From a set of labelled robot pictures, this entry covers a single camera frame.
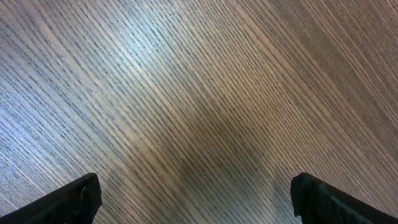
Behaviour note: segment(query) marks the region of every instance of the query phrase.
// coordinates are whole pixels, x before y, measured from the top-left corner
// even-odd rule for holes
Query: wood grain
[[[95,223],[300,223],[312,173],[398,217],[394,1],[0,2],[0,215],[87,172]]]

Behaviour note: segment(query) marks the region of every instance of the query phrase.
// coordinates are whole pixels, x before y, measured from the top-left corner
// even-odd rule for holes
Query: wooden surface
[[[398,217],[398,3],[3,0],[0,215],[87,172],[95,223],[300,223],[307,171]]]

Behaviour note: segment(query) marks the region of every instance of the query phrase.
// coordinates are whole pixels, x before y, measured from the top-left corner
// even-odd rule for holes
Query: hardwood floor
[[[96,172],[95,223],[300,223],[309,172],[398,217],[396,1],[0,2],[0,215]]]

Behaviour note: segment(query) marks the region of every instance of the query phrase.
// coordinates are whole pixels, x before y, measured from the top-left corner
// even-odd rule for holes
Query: black object
[[[91,224],[102,204],[98,177],[89,173],[0,218],[1,224]]]
[[[398,224],[398,219],[308,173],[301,173],[292,179],[290,194],[294,215],[300,215],[303,224]]]

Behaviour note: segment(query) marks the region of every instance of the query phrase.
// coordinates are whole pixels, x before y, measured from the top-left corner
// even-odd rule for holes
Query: wooden floor
[[[0,215],[87,172],[95,223],[300,223],[309,172],[398,217],[398,2],[3,0]]]

